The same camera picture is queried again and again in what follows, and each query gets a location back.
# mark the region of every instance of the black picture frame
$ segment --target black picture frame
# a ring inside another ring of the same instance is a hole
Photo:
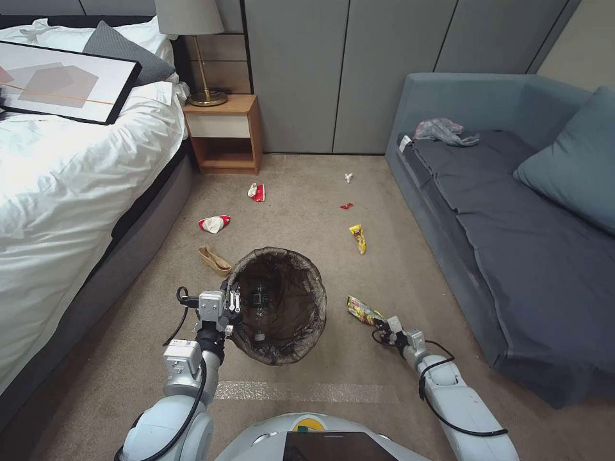
[[[120,59],[120,58],[110,58],[108,56],[100,56],[100,55],[97,55],[97,54],[79,53],[77,51],[59,50],[59,49],[42,47],[42,46],[38,46],[38,45],[18,44],[18,43],[13,43],[13,42],[5,42],[3,40],[0,40],[0,44],[10,45],[10,46],[15,46],[15,47],[43,49],[43,50],[48,50],[48,51],[51,51],[51,52],[57,53],[57,54],[76,54],[76,55],[80,55],[80,56],[89,56],[89,57],[93,57],[93,58],[98,58],[98,59],[101,59],[101,60],[123,61],[125,63],[133,64],[132,69],[128,73],[128,75],[126,77],[126,80],[124,81],[124,84],[123,84],[121,90],[119,91],[119,93],[117,94],[117,96],[115,98],[115,102],[113,104],[113,107],[109,111],[109,113],[108,113],[108,115],[106,117],[106,120],[104,120],[104,121],[103,120],[93,120],[93,119],[90,119],[90,118],[73,117],[73,116],[70,116],[70,115],[62,115],[61,113],[50,113],[50,112],[44,111],[44,110],[43,111],[38,111],[38,110],[33,110],[33,109],[24,109],[24,108],[20,108],[20,107],[14,107],[14,106],[8,105],[6,103],[6,95],[4,95],[4,97],[3,97],[3,104],[0,105],[0,107],[2,107],[7,112],[32,113],[32,114],[40,114],[40,115],[58,115],[59,117],[68,118],[70,120],[75,120],[77,122],[85,122],[85,123],[92,123],[92,124],[99,124],[99,125],[111,125],[111,124],[115,123],[115,121],[117,120],[117,117],[119,116],[119,113],[122,110],[122,107],[124,106],[124,103],[126,102],[126,99],[128,98],[128,95],[129,95],[131,89],[135,85],[135,81],[136,81],[137,77],[139,76],[139,73],[141,73],[141,69],[142,69],[141,64],[138,61],[136,61],[136,60],[126,60],[126,59]],[[0,70],[3,67],[2,59],[3,59],[3,55],[2,55],[2,53],[0,53]],[[2,87],[3,87],[3,84],[2,84],[2,82],[0,82],[0,89],[2,89]]]

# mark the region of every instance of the beige carpet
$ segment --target beige carpet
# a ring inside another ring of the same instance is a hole
[[[349,185],[346,172],[354,173]],[[266,184],[265,203],[247,198],[252,181]],[[352,209],[339,208],[348,201]],[[231,224],[217,235],[202,232],[197,220],[214,214],[231,215]],[[365,227],[368,243],[362,256],[348,231],[356,223]],[[415,373],[346,312],[347,295],[399,315],[405,327],[421,328],[450,348],[464,379],[510,429],[521,459],[612,458],[613,403],[553,410],[486,366],[384,158],[276,155],[265,156],[257,178],[195,177],[192,195],[155,258],[0,435],[2,460],[113,458],[134,418],[162,396],[161,343],[181,317],[177,286],[198,293],[220,285],[197,255],[205,243],[228,261],[268,245],[296,250],[319,267],[327,290],[327,326],[304,360],[268,367],[229,343],[221,380],[374,391],[367,392],[369,403],[357,403],[353,392],[318,402],[216,400],[210,407],[216,426],[210,460],[247,425],[294,411],[341,416],[427,458],[454,459],[439,423],[418,398]],[[190,319],[180,337],[191,339],[192,326]]]

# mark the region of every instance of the tape strip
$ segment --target tape strip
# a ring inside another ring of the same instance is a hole
[[[395,388],[377,384],[303,384],[221,381],[218,400],[286,400],[336,403],[399,403]]]

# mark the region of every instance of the gray wall panel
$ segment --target gray wall panel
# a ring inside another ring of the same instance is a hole
[[[459,0],[436,72],[524,74],[566,0]]]
[[[351,0],[334,153],[381,153],[404,78],[431,72],[455,0]]]
[[[224,31],[228,33],[243,33],[242,11],[240,0],[216,0]],[[81,0],[83,8],[88,15],[155,15],[156,7],[154,0]],[[40,13],[20,13],[20,14],[40,14]]]
[[[0,14],[83,16],[79,0],[0,0]]]
[[[538,51],[536,57],[534,58],[534,61],[530,65],[529,69],[527,69],[528,74],[535,74],[536,72],[538,72],[540,65],[546,59],[546,55],[549,54],[549,51],[551,51],[553,45],[555,45],[555,42],[566,27],[568,21],[577,10],[579,3],[581,3],[581,0],[568,0],[568,3],[566,3],[566,6],[562,10],[562,13],[553,25],[551,32],[549,32],[549,35],[547,36],[545,42],[540,47],[540,51]]]
[[[331,152],[348,5],[245,0],[267,152]]]
[[[94,15],[153,16],[154,0],[81,0],[85,13]]]
[[[226,33],[243,33],[240,0],[216,0]]]

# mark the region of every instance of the sofa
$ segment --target sofa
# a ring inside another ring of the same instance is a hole
[[[537,75],[411,74],[386,148],[488,364],[555,408],[615,396],[615,237],[515,171],[591,97]],[[400,149],[436,117],[479,144]]]

